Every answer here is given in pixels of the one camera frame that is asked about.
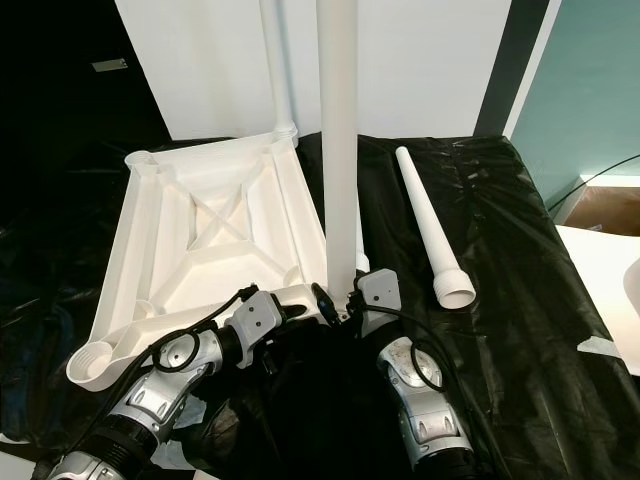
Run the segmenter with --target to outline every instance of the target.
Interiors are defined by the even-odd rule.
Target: black tarp
[[[436,302],[433,275],[393,153],[400,145],[409,149],[476,287],[478,297],[469,308],[445,311]],[[298,156],[322,219],[320,136],[302,138]],[[358,161],[371,266],[398,273],[403,310],[438,332],[455,359],[482,437],[482,458],[493,461],[502,478],[640,478],[640,399],[621,360],[577,351],[591,336],[610,337],[514,147],[499,137],[362,136]],[[63,188],[71,192],[66,206],[44,204],[0,236],[0,430],[13,438],[61,447],[101,401],[68,384],[64,360],[82,344],[93,321],[92,308],[74,310],[72,305],[76,299],[97,298],[115,232],[113,211],[122,201],[124,183],[119,182],[126,182],[126,173],[116,170],[105,177],[111,183],[103,188],[82,190],[83,180],[71,182]],[[77,175],[96,179],[95,173]],[[87,214],[87,222],[70,221],[76,215],[67,212],[92,198],[95,215]],[[63,235],[66,229],[71,234]],[[34,254],[35,266],[32,260],[17,261]],[[18,312],[20,305],[30,313]],[[313,462],[307,476],[357,472],[358,462],[361,472],[374,477],[393,472],[393,462],[403,459],[389,421],[392,410],[382,399],[371,400],[379,386],[363,373],[354,350],[336,346],[322,329],[291,338],[308,348],[297,349],[284,365],[302,365],[302,370],[285,368],[289,376],[268,381],[258,371],[241,372],[200,387],[197,394],[211,408],[201,426],[181,432],[188,456],[228,478],[275,475],[283,468],[299,473],[303,466],[289,464],[294,458]],[[323,363],[314,351],[331,360]],[[323,395],[314,397],[312,387],[323,388]],[[7,392],[13,403],[7,402]],[[23,420],[8,421],[8,408],[17,409]],[[283,426],[288,415],[300,428]],[[363,465],[367,453],[370,460]],[[349,460],[355,465],[344,463]],[[406,473],[406,465],[398,465],[395,478]]]

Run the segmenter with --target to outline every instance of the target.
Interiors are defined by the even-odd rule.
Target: flared pipe end
[[[283,138],[290,138],[293,142],[293,146],[298,146],[298,128],[294,123],[288,125],[276,125],[273,131],[273,137],[275,140],[281,140]]]
[[[462,270],[445,270],[433,279],[433,289],[438,303],[447,310],[455,310],[470,305],[476,298],[476,291],[469,275]]]

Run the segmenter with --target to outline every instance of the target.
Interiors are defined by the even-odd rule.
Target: black cable
[[[424,349],[419,348],[419,346],[422,346],[422,345],[419,345],[419,342],[411,343],[410,353],[411,353],[411,363],[413,364],[413,368],[418,374],[418,377],[420,377],[420,380],[422,380],[427,385],[427,387],[435,390],[436,392],[443,393],[446,390],[446,387],[444,385],[444,377],[442,377],[442,385],[436,385],[431,380],[429,380],[424,373],[422,373],[422,368],[420,368],[420,365],[418,364],[417,351],[420,350],[423,353],[427,353],[427,352],[425,352]]]
[[[582,187],[584,187],[586,184],[588,184],[591,180],[593,180],[596,177],[599,177],[600,175],[604,175],[605,173],[607,173],[609,170],[613,170],[616,167],[619,167],[620,165],[622,165],[623,163],[627,163],[630,162],[631,160],[635,160],[636,158],[640,158],[640,153],[638,153],[637,155],[634,155],[633,157],[629,157],[629,158],[625,158],[624,160],[622,160],[621,162],[616,163],[615,165],[611,165],[609,168],[605,168],[604,170],[602,170],[600,173],[596,173],[593,177],[591,177],[589,180],[585,180],[584,182],[582,182],[580,185],[578,185],[577,187],[571,189],[569,191],[569,193],[567,193],[566,195],[564,195],[560,200],[558,200],[556,203],[554,203],[553,205],[551,205],[549,207],[549,213],[551,213],[551,211],[556,208],[558,205],[560,205],[562,202],[564,202],[567,198],[569,198],[571,196],[571,194],[577,192],[578,190],[580,190]]]
[[[131,362],[129,364],[129,366],[127,366],[127,368],[124,370],[124,372],[122,372],[122,374],[120,375],[118,380],[116,380],[116,382],[113,384],[113,386],[111,388],[111,391],[109,392],[109,396],[107,397],[107,400],[102,405],[102,407],[98,410],[98,413],[93,417],[93,420],[89,423],[89,426],[76,439],[76,441],[71,444],[71,446],[65,451],[64,455],[66,456],[69,453],[71,453],[80,444],[80,442],[82,442],[82,440],[85,439],[87,434],[91,430],[94,429],[96,424],[100,420],[102,420],[102,418],[108,412],[110,412],[113,409],[113,407],[115,406],[116,402],[118,402],[122,398],[122,396],[126,393],[126,391],[129,388],[131,388],[131,384],[133,383],[133,380],[135,380],[136,378],[140,377],[140,368],[142,367],[144,362],[147,361],[147,359],[149,357],[152,357],[153,366],[155,368],[158,368],[160,371],[170,372],[170,371],[182,370],[183,368],[188,366],[194,360],[194,358],[196,357],[196,355],[198,353],[197,346],[200,343],[200,339],[197,338],[197,333],[201,332],[201,331],[204,331],[204,330],[207,330],[208,328],[211,328],[211,329],[215,330],[217,328],[217,324],[215,322],[213,322],[213,323],[211,322],[215,317],[217,317],[222,312],[224,312],[229,307],[231,307],[231,305],[233,305],[236,302],[236,300],[238,300],[238,299],[245,300],[246,298],[251,296],[255,291],[257,291],[257,287],[255,287],[255,286],[251,286],[251,287],[247,287],[247,288],[243,288],[243,289],[238,290],[229,300],[227,300],[219,308],[217,308],[215,311],[213,311],[212,313],[210,313],[209,315],[207,315],[203,319],[198,320],[198,322],[196,322],[192,326],[184,328],[184,329],[181,329],[181,330],[176,330],[176,331],[173,331],[173,332],[169,332],[166,335],[164,335],[163,337],[161,337],[158,340],[156,340],[155,342],[153,342],[147,348],[145,348],[144,351],[142,351],[142,353],[140,353],[140,355],[138,355],[133,360],[133,362]],[[168,343],[168,342],[170,342],[172,340],[175,340],[176,338],[180,338],[183,335],[190,335],[196,341],[194,349],[191,352],[191,354],[189,355],[189,358],[187,358],[187,360],[185,362],[183,362],[182,365],[179,365],[178,367],[165,367],[165,366],[163,366],[160,363],[160,359],[159,359],[159,352],[162,350],[162,347],[166,343]]]
[[[458,371],[457,371],[455,362],[449,355],[449,352],[447,351],[442,341],[438,338],[436,333],[432,329],[424,325],[418,318],[412,315],[409,315],[408,313],[405,313],[401,310],[395,310],[393,308],[379,307],[377,305],[368,305],[368,304],[362,305],[361,308],[363,310],[370,310],[372,312],[380,312],[380,313],[387,313],[389,315],[395,315],[404,320],[408,320],[413,325],[417,326],[423,332],[429,335],[430,341],[420,340],[419,343],[431,344],[432,350],[425,353],[434,357],[434,360],[440,366],[441,370],[443,371],[443,374],[446,374],[446,377],[449,378],[450,383],[455,387],[458,395],[460,396],[460,399],[462,400],[462,403],[464,406],[464,413],[467,419],[467,424],[469,426],[469,434],[467,435],[467,438],[473,445],[474,450],[480,451],[481,449],[478,448],[479,445],[476,441],[476,435],[475,435],[475,430],[477,429],[478,426],[480,427],[481,435],[484,437],[484,442],[485,442],[487,451],[489,452],[489,457],[491,458],[491,464],[492,464],[493,470],[497,472],[497,465],[496,465],[497,462],[495,458],[495,452],[493,451],[493,448],[492,448],[492,443],[487,438],[486,432],[484,431],[484,428],[482,428],[482,425],[476,425],[474,427],[474,422],[477,422],[478,424],[480,422],[476,419],[475,412],[470,407],[471,403],[469,402],[467,394],[462,388],[462,383],[460,382],[460,378],[458,377]],[[412,353],[412,359],[411,359],[412,363],[414,361],[414,355],[415,355],[415,349],[413,349],[413,353]],[[416,359],[416,363],[414,363],[413,366],[416,369],[416,371],[419,372],[418,375],[420,375],[422,372],[420,372],[420,370],[417,368],[416,365],[417,365],[417,359]],[[423,382],[427,383],[425,379],[422,378],[422,376],[420,377],[420,379]]]

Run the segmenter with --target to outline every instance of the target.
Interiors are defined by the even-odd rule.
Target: white wall
[[[257,0],[116,0],[174,139],[273,127]],[[315,0],[283,0],[294,117],[320,130]],[[359,117],[374,136],[473,133],[509,0],[361,0]]]

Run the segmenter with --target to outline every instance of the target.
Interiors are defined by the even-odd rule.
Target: tapered white tube
[[[260,13],[264,43],[267,49],[271,94],[276,112],[274,133],[280,138],[292,138],[294,145],[297,146],[298,129],[293,122],[291,112],[291,90],[284,57],[279,0],[260,0]]]
[[[433,289],[438,302],[449,309],[466,307],[476,298],[471,280],[458,265],[409,151],[400,147],[396,150],[396,157],[429,256],[434,275]]]
[[[371,270],[369,258],[364,253],[364,241],[362,240],[362,217],[360,216],[360,201],[356,202],[356,270],[368,273]]]
[[[318,0],[327,283],[344,308],[356,274],[357,34],[356,0]]]

